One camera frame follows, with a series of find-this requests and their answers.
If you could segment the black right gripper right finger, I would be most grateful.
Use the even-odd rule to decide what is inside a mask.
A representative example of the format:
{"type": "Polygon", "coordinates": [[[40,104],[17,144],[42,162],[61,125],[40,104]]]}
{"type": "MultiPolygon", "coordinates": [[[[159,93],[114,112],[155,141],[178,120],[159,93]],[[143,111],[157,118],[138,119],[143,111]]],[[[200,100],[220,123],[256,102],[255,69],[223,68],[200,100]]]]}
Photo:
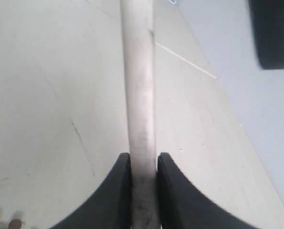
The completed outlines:
{"type": "Polygon", "coordinates": [[[253,229],[201,193],[168,153],[158,157],[158,203],[164,229],[253,229]]]}

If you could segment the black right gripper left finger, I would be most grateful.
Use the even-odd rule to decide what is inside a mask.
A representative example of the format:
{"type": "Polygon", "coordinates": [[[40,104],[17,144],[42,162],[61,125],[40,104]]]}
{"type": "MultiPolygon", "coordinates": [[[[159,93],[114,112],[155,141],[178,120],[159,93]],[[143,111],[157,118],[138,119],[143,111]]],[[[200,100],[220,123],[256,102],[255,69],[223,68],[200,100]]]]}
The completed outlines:
{"type": "Polygon", "coordinates": [[[54,229],[131,228],[130,154],[121,153],[98,189],[54,229]]]}

